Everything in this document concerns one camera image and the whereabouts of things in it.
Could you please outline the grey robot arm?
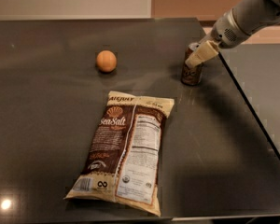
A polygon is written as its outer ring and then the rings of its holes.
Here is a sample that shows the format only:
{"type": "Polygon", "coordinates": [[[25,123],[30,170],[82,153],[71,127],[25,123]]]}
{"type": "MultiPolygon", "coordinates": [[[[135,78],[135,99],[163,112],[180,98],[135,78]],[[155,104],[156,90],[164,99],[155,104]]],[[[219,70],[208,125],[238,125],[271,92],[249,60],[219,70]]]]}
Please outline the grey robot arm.
{"type": "Polygon", "coordinates": [[[259,30],[280,23],[280,0],[242,0],[213,25],[185,60],[189,68],[216,57],[220,49],[231,49],[259,30]]]}

